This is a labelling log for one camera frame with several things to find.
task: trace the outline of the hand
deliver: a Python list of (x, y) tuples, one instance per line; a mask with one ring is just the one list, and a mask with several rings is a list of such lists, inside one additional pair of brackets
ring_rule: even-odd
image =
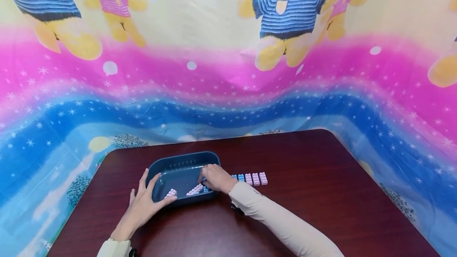
[(146, 178), (149, 170), (146, 169), (140, 179), (138, 193), (135, 195), (135, 189), (130, 192), (130, 205), (124, 213), (121, 221), (111, 234), (111, 239), (116, 241), (126, 241), (132, 238), (133, 233), (143, 226), (164, 206), (171, 204), (177, 197), (167, 197), (157, 203), (152, 201), (152, 190), (159, 179), (160, 173), (151, 179), (146, 187)]
[(211, 190), (229, 194), (232, 188), (238, 183), (238, 180), (230, 176), (219, 165), (208, 164), (200, 170), (197, 184), (201, 182)]

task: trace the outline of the left hand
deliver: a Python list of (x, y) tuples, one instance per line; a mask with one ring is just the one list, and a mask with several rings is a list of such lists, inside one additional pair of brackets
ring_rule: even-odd
[(111, 239), (122, 242), (129, 240), (135, 231), (143, 226), (164, 206), (171, 204), (177, 197), (167, 197), (157, 203), (152, 201), (152, 190), (159, 179), (160, 173), (154, 176), (146, 187), (146, 178), (149, 170), (146, 169), (140, 179), (138, 192), (135, 189), (130, 192), (130, 205), (124, 213), (121, 221), (111, 234)]

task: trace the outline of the pink lego brick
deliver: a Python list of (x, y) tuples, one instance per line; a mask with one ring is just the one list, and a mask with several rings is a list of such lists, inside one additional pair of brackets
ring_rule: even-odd
[(252, 174), (252, 182), (255, 186), (260, 185), (259, 175), (257, 173)]
[(267, 175), (265, 175), (265, 172), (260, 172), (260, 182), (262, 183), (262, 186), (268, 185), (268, 180), (267, 180)]
[(244, 179), (246, 179), (246, 184), (252, 186), (252, 177), (251, 177), (251, 174), (244, 174)]
[(196, 185), (192, 190), (190, 190), (186, 196), (190, 196), (190, 195), (194, 195), (194, 194), (198, 194), (200, 193), (202, 190), (203, 190), (204, 186), (202, 184), (198, 184)]
[(175, 196), (176, 194), (177, 194), (176, 190), (171, 189), (165, 197), (172, 197), (172, 196)]

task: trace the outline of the wrist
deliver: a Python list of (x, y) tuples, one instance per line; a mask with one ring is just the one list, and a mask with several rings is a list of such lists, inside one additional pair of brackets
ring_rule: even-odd
[(132, 226), (129, 226), (128, 224), (124, 223), (123, 221), (120, 221), (115, 230), (111, 233), (110, 238), (113, 239), (114, 241), (127, 241), (130, 240), (133, 236), (133, 233), (135, 233), (135, 228)]
[(238, 184), (238, 180), (231, 178), (230, 181), (227, 182), (226, 187), (224, 188), (224, 190), (222, 192), (224, 194), (229, 194), (236, 184)]

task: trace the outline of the beige long sleeve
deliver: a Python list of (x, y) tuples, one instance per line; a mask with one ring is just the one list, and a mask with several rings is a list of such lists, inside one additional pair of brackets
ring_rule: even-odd
[(110, 238), (103, 242), (97, 257), (129, 257), (130, 249), (129, 240), (119, 242)]
[(245, 182), (238, 182), (228, 195), (236, 207), (267, 226), (295, 255), (343, 257), (327, 236)]

